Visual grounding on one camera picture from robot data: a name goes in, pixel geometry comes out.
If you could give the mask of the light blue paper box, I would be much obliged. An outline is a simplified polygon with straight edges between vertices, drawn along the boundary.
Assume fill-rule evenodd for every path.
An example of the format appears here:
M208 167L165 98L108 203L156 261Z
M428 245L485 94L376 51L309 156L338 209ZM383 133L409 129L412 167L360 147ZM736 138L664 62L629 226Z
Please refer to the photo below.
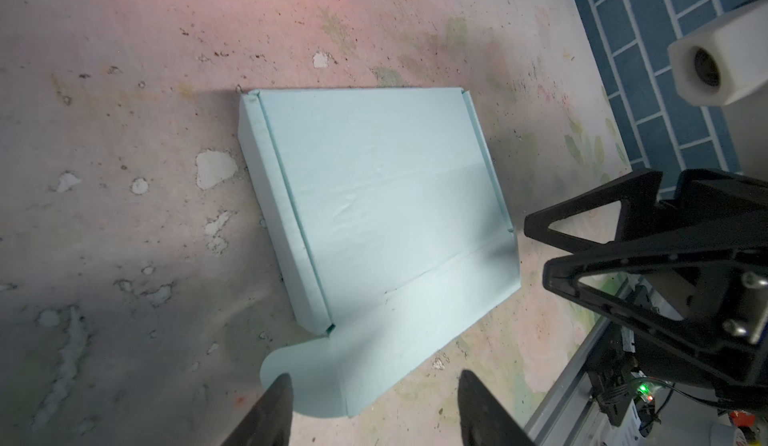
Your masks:
M521 286L463 88L253 90L238 139L298 324L269 353L297 413L352 417Z

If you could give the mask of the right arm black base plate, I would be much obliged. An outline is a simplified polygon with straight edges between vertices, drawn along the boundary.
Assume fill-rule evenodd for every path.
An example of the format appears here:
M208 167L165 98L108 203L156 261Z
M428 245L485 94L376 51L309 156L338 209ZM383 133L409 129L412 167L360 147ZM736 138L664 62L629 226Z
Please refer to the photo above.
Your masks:
M647 436L655 414L655 393L643 380L634 353L625 350L626 334L609 323L586 361L591 396L612 426L619 426L632 408L639 418L639 431Z

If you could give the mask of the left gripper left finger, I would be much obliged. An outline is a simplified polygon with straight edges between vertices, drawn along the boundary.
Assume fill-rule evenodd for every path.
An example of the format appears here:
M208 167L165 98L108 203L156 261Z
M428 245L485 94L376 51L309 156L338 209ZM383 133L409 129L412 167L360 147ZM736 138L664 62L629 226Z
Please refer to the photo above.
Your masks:
M289 374L278 376L222 446L284 446L290 441L293 385Z

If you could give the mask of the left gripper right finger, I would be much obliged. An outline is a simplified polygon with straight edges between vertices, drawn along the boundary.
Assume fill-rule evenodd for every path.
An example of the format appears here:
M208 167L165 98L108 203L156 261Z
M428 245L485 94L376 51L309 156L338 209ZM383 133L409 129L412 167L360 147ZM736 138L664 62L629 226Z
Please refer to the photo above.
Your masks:
M464 369L461 372L457 401L464 446L534 445L471 370Z

